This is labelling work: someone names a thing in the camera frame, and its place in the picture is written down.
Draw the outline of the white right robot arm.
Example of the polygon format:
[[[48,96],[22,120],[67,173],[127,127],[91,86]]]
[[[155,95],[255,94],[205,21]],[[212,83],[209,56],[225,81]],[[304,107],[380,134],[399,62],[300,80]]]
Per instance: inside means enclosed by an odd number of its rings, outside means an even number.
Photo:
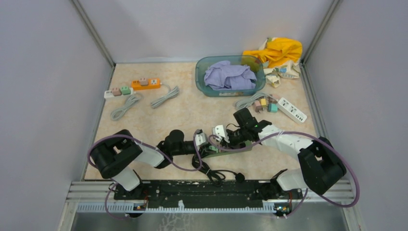
[[[303,188],[323,195],[347,173],[328,139],[283,131],[269,121],[257,121],[247,108],[235,112],[233,116],[238,127],[224,130],[225,135],[221,139],[223,147],[238,149],[243,148],[247,141],[259,142],[298,161],[298,169],[282,170],[272,177],[271,193],[276,198],[284,198],[290,190]]]

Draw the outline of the yellow usb charger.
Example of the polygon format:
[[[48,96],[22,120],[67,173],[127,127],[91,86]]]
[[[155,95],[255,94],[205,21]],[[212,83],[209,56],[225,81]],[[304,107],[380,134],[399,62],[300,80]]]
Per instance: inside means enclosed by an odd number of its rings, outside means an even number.
[[[259,102],[260,102],[260,105],[261,105],[263,108],[266,108],[266,107],[268,106],[268,101],[267,101],[267,99],[265,99],[265,98],[259,99]]]

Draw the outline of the light green usb charger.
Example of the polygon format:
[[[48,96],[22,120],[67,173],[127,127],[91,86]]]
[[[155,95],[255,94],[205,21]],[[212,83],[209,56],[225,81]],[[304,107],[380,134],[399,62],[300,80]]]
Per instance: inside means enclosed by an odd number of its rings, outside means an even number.
[[[208,149],[209,152],[211,152],[211,153],[219,153],[218,148],[216,148],[215,146],[210,145],[210,146],[207,147],[207,149]]]

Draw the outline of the teal usb charger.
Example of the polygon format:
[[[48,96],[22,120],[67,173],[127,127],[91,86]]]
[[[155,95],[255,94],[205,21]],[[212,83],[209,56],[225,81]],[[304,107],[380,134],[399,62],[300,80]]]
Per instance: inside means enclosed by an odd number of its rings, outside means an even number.
[[[278,106],[275,103],[269,103],[268,104],[268,112],[277,113],[278,112]]]

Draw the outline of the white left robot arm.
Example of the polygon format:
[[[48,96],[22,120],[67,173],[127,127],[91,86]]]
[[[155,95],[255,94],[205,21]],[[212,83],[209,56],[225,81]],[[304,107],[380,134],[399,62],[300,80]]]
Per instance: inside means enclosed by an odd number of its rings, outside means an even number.
[[[134,162],[146,163],[161,169],[174,165],[177,155],[192,154],[198,159],[198,166],[203,167],[200,151],[208,144],[207,135],[197,130],[191,141],[186,141],[181,130],[173,130],[158,145],[152,146],[132,136],[127,129],[95,142],[88,150],[88,163],[98,169],[103,179],[111,179],[120,185],[132,199],[143,196],[144,186],[138,174],[129,165]]]

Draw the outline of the green power strip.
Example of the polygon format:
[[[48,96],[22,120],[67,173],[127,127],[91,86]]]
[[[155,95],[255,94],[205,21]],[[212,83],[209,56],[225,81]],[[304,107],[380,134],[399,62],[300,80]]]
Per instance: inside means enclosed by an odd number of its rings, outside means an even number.
[[[243,152],[248,152],[252,150],[250,142],[242,143],[238,146],[237,149],[230,149],[229,151],[218,149],[219,153],[209,152],[209,150],[207,149],[208,146],[210,146],[210,144],[206,145],[205,149],[207,150],[207,156],[204,158],[212,158],[212,157],[224,156],[224,155],[229,155],[229,154],[237,154],[237,153],[243,153]]]

